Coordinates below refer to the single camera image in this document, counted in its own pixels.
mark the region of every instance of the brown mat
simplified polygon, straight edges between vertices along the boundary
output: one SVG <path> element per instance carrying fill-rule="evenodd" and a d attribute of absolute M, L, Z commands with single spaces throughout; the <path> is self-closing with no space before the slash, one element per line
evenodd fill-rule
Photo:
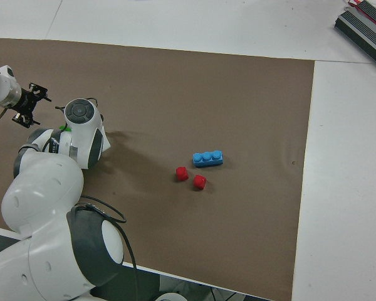
<path fill-rule="evenodd" d="M 63 124 L 55 105 L 98 98 L 112 148 L 84 172 L 85 193 L 125 213 L 139 265 L 291 299 L 313 61 L 0 40 L 2 65 L 49 89 L 43 127 Z M 12 114 L 0 121 L 0 204 L 32 132 Z M 222 166 L 192 166 L 215 149 Z M 175 181 L 178 166 L 188 181 Z"/>

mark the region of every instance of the red block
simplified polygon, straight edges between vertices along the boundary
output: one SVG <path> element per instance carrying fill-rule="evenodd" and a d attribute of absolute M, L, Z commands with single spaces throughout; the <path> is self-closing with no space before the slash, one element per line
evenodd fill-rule
<path fill-rule="evenodd" d="M 206 178 L 204 176 L 196 175 L 194 178 L 194 186 L 199 189 L 204 189 L 206 185 Z"/>
<path fill-rule="evenodd" d="M 187 169 L 185 167 L 178 167 L 175 170 L 175 174 L 177 175 L 177 179 L 179 181 L 185 181 L 186 179 L 189 178 Z"/>

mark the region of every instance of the blue lego brick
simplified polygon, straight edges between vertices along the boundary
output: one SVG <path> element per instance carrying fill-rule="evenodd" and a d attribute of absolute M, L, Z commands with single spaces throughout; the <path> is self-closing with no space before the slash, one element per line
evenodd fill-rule
<path fill-rule="evenodd" d="M 223 153 L 221 150 L 215 150 L 214 152 L 195 153 L 192 155 L 192 162 L 196 167 L 212 166 L 223 164 Z"/>

